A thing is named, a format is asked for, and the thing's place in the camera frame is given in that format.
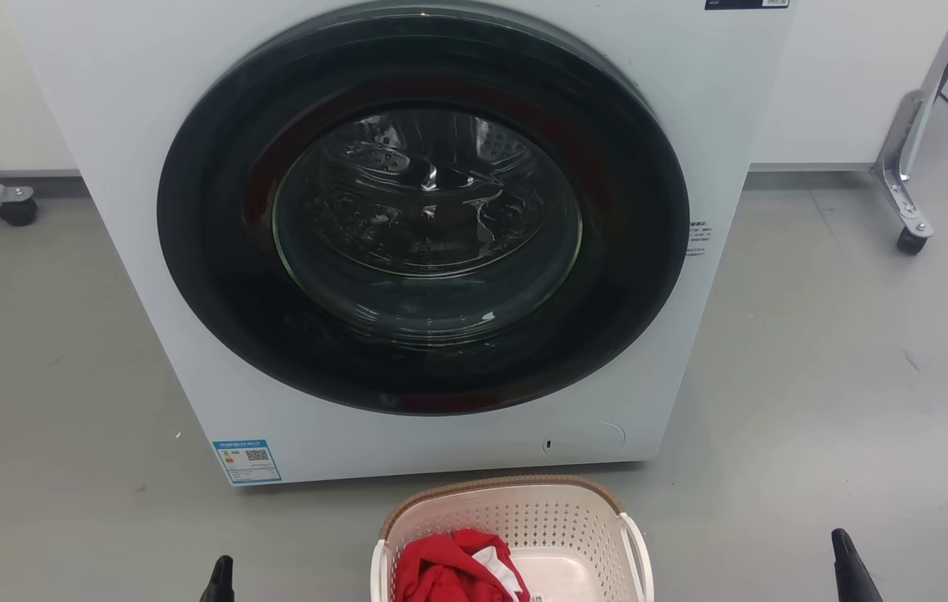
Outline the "left gripper long dark finger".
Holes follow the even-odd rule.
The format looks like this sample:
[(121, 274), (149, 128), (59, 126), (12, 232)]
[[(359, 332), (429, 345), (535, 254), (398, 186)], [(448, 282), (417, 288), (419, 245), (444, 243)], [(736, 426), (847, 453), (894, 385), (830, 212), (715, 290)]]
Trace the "left gripper long dark finger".
[(233, 557), (222, 555), (212, 568), (209, 582), (206, 584), (200, 602), (233, 602), (236, 599), (233, 583)]

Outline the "right gripper long dark finger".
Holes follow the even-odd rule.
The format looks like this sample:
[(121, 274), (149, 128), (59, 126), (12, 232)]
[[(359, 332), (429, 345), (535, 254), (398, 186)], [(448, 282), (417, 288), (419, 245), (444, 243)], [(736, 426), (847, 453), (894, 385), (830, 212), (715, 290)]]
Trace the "right gripper long dark finger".
[(836, 528), (830, 534), (830, 538), (833, 545), (834, 580), (836, 580), (838, 601), (883, 601), (848, 531)]

